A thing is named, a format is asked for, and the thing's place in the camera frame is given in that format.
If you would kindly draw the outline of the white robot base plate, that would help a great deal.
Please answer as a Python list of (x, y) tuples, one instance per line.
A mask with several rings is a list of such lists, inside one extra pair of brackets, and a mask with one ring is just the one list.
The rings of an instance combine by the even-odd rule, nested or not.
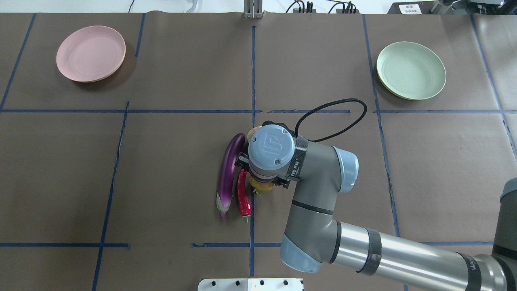
[(207, 278), (198, 291), (304, 291), (302, 278)]

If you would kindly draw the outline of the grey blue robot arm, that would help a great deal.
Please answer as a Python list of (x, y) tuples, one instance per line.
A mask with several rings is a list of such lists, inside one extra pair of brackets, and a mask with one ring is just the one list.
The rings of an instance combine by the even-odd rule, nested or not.
[(347, 224), (333, 218), (339, 193), (352, 190), (359, 162), (351, 152), (294, 136), (279, 124), (242, 135), (236, 165), (262, 183), (296, 182), (280, 256), (288, 267), (316, 273), (324, 263), (349, 267), (433, 291), (515, 291), (516, 179), (499, 199), (490, 255), (470, 256)]

